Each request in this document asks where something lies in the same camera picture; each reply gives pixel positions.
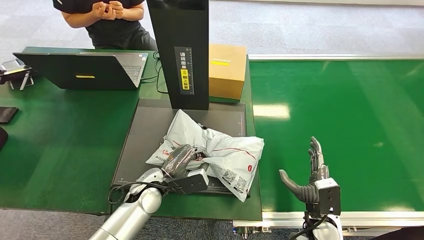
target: black wallet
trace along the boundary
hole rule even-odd
[[[0,150],[2,150],[7,139],[8,139],[8,133],[3,128],[0,127]]]
[[[16,107],[0,106],[0,124],[8,124],[18,112]]]

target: qr code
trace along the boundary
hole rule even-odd
[[[239,176],[238,181],[235,184],[235,188],[243,192],[245,190],[246,183],[247,183],[246,180],[244,180],[241,176]]]
[[[227,169],[227,171],[224,173],[224,175],[222,176],[222,178],[228,183],[231,184],[232,182],[234,182],[234,179],[236,179],[236,173]]]

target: black sleeve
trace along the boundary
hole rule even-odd
[[[53,0],[53,7],[67,14],[77,14],[75,0]]]
[[[134,6],[140,5],[144,1],[145,0],[131,0],[131,5],[134,7]]]

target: laptop keyboard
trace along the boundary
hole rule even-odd
[[[140,82],[139,74],[142,70],[141,66],[122,66],[125,70],[126,74],[128,74],[129,78],[132,80],[133,83]]]

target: cardboard box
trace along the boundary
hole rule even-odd
[[[209,96],[239,100],[246,74],[246,47],[209,44]]]

